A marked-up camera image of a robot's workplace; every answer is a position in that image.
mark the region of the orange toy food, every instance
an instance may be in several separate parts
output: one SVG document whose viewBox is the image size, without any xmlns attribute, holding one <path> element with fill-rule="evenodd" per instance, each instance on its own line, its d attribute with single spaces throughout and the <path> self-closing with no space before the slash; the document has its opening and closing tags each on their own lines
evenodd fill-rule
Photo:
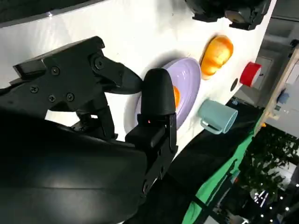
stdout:
<svg viewBox="0 0 299 224">
<path fill-rule="evenodd" d="M 176 102 L 176 108 L 177 108 L 178 105 L 179 105 L 180 93 L 179 93 L 177 87 L 175 87 L 175 86 L 173 86 L 173 91 L 174 91 L 174 99 L 175 99 L 175 102 Z"/>
<path fill-rule="evenodd" d="M 234 46 L 227 36 L 216 36 L 208 45 L 201 61 L 202 77 L 209 79 L 232 56 Z"/>
</svg>

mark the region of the black cloth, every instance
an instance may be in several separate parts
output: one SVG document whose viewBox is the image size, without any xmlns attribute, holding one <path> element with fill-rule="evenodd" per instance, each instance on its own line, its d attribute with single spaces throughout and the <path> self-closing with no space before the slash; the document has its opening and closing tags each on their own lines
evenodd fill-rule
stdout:
<svg viewBox="0 0 299 224">
<path fill-rule="evenodd" d="M 157 181 L 146 202 L 125 224 L 180 224 L 190 205 L 189 194 L 196 194 L 206 182 L 235 153 L 237 147 L 253 130 L 262 110 L 244 104 L 228 106 L 239 111 L 227 134 L 214 135 L 203 131 L 196 136 L 171 164 L 168 175 Z M 184 183 L 187 192 L 177 187 L 170 176 Z"/>
</svg>

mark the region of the light blue mug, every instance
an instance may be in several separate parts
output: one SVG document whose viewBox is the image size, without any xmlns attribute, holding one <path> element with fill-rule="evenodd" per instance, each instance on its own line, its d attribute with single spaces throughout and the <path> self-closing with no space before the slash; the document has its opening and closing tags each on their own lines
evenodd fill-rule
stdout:
<svg viewBox="0 0 299 224">
<path fill-rule="evenodd" d="M 238 111 L 216 101 L 207 99 L 201 105 L 198 115 L 201 126 L 213 134 L 226 134 L 237 118 Z"/>
</svg>

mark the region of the orange fruit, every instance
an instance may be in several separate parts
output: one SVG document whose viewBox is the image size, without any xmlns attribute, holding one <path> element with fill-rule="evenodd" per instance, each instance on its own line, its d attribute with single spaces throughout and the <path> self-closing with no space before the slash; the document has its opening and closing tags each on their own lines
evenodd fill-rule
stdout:
<svg viewBox="0 0 299 224">
<path fill-rule="evenodd" d="M 175 86 L 173 86 L 173 92 L 174 92 L 174 99 L 175 99 L 176 108 L 177 108 L 179 105 L 180 93 L 179 93 L 177 87 L 175 87 Z"/>
</svg>

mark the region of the mug handle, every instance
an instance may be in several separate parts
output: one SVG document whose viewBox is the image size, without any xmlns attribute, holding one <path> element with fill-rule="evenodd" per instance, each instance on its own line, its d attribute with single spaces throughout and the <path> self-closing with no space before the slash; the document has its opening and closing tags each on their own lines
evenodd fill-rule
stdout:
<svg viewBox="0 0 299 224">
<path fill-rule="evenodd" d="M 211 128 L 209 127 L 208 125 L 206 125 L 204 122 L 203 122 L 203 119 L 200 121 L 200 124 L 201 126 L 203 126 L 207 131 L 213 133 L 213 134 L 220 134 L 222 132 L 222 129 L 220 130 L 217 130 L 215 128 Z"/>
</svg>

